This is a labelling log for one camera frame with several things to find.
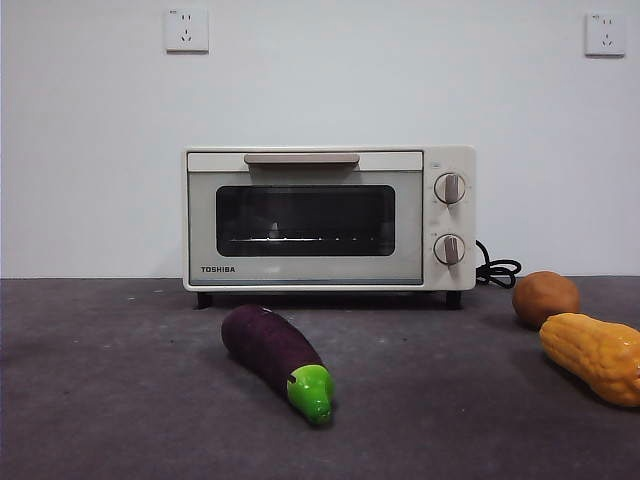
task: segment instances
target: oven foot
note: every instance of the oven foot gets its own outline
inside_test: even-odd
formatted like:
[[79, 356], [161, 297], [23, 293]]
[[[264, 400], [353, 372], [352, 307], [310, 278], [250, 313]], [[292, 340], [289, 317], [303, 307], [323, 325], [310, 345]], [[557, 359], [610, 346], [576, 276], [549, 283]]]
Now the oven foot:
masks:
[[447, 292], [447, 308], [449, 310], [460, 310], [462, 308], [462, 292], [461, 291], [448, 291]]
[[194, 310], [204, 310], [213, 304], [213, 296], [210, 293], [198, 292], [198, 305]]

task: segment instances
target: purple eggplant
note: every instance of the purple eggplant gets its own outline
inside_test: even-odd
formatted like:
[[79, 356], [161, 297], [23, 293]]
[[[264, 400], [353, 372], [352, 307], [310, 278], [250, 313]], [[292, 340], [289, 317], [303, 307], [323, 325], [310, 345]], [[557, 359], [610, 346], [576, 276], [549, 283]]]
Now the purple eggplant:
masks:
[[330, 420], [331, 375], [304, 335], [280, 315], [256, 305], [238, 307], [222, 323], [222, 341], [311, 423]]

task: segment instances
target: power cord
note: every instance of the power cord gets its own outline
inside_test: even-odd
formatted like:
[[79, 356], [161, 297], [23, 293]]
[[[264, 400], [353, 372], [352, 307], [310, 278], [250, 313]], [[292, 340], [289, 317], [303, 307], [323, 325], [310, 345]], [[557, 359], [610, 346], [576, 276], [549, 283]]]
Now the power cord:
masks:
[[[516, 274], [520, 273], [522, 270], [522, 265], [520, 262], [516, 262], [515, 260], [489, 260], [489, 252], [485, 248], [482, 243], [476, 240], [476, 245], [482, 250], [482, 255], [484, 255], [484, 265], [480, 265], [476, 268], [476, 281], [480, 285], [488, 285], [493, 282], [502, 288], [513, 288], [516, 284]], [[509, 265], [514, 267], [513, 269], [509, 269], [506, 266], [499, 265]], [[509, 282], [503, 282], [496, 277], [509, 277]]]

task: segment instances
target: toy vegetable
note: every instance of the toy vegetable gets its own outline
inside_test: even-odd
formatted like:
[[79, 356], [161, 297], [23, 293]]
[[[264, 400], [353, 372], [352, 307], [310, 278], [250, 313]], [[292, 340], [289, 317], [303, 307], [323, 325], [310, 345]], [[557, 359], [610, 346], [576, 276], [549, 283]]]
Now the toy vegetable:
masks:
[[222, 341], [309, 422], [331, 419], [331, 375], [304, 335], [280, 315], [256, 305], [238, 307], [222, 323]]
[[608, 402], [640, 406], [640, 332], [586, 315], [563, 313], [540, 330], [542, 346]]
[[538, 329], [550, 315], [578, 313], [580, 293], [575, 283], [554, 272], [534, 272], [518, 280], [513, 308], [524, 323]]

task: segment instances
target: toaster oven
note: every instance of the toaster oven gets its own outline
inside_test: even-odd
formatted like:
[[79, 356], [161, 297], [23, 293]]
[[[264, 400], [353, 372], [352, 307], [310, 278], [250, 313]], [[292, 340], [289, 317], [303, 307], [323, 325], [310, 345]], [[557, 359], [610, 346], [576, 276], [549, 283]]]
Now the toaster oven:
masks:
[[446, 291], [475, 285], [467, 146], [188, 148], [184, 271], [215, 292]]

